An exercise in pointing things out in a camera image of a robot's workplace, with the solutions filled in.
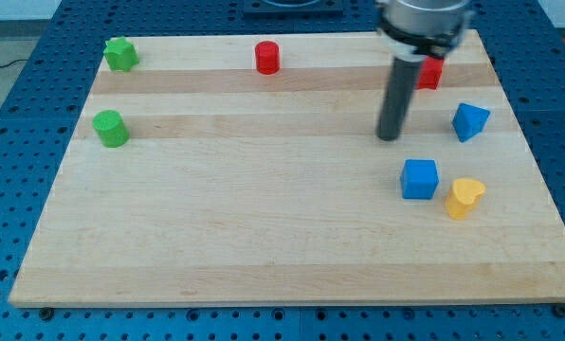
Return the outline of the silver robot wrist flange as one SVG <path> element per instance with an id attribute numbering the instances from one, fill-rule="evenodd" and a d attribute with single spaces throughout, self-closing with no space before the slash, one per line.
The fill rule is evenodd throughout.
<path id="1" fill-rule="evenodd" d="M 379 0 L 378 34 L 400 60 L 443 59 L 464 39 L 470 0 Z"/>

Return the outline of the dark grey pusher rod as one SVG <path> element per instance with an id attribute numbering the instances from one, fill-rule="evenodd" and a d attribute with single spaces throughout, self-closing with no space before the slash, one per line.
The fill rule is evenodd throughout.
<path id="1" fill-rule="evenodd" d="M 393 59 L 375 129 L 379 139 L 394 141 L 401 135 L 423 62 Z"/>

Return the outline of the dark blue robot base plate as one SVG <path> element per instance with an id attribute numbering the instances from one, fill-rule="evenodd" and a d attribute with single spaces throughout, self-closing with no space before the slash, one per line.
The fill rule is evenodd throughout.
<path id="1" fill-rule="evenodd" d="M 333 13 L 340 14 L 344 0 L 243 0 L 244 16 Z"/>

